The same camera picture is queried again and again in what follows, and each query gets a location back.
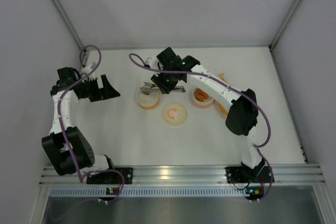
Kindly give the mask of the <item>metal tongs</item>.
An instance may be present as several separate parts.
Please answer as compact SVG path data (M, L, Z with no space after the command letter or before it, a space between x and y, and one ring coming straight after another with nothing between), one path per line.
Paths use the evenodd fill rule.
M140 87L140 91L145 95L149 95L150 93L154 93L154 92L161 92L162 94L170 94L171 92L179 92L179 93L186 92L183 86L176 86L170 91L163 92L156 84L150 83L150 82L144 82L144 85Z

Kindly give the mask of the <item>cream lid pink handle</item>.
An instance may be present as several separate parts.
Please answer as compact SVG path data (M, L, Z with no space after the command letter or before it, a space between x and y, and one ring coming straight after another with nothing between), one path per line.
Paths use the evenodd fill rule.
M186 119L185 108L177 103L167 105L162 112L163 120L170 126L179 126Z

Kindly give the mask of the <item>orange fried food piece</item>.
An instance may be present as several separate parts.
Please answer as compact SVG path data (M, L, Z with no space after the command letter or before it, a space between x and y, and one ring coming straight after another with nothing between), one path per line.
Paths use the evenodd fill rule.
M205 97L203 96L203 93L195 93L195 97L199 102L204 102Z
M205 100L209 98L209 95L207 93L205 93L203 90L201 89L197 89L195 93L203 93L203 96L205 97Z

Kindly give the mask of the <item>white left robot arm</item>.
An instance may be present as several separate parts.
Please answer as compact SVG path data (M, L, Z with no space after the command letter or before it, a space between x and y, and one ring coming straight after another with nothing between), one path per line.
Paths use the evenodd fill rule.
M68 175L90 170L113 169L107 155L95 155L93 148L77 127L75 115L80 99L98 102L117 98L120 93L112 87L106 75L101 75L103 86L97 78L78 84L79 72L74 68L57 70L59 80L50 91L54 102L54 119L49 135L41 140L42 147L58 175Z

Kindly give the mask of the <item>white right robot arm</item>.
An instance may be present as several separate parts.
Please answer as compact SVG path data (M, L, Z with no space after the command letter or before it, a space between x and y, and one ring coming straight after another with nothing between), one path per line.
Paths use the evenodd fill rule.
M256 149L256 126L258 109L253 90L239 91L227 82L211 74L192 56L181 58L168 47L155 58L149 57L145 67L153 68L160 64L159 73L151 77L162 94L169 94L179 81L190 83L201 89L227 111L226 127L242 140L237 145L241 152L241 175L254 182L265 165L264 159Z

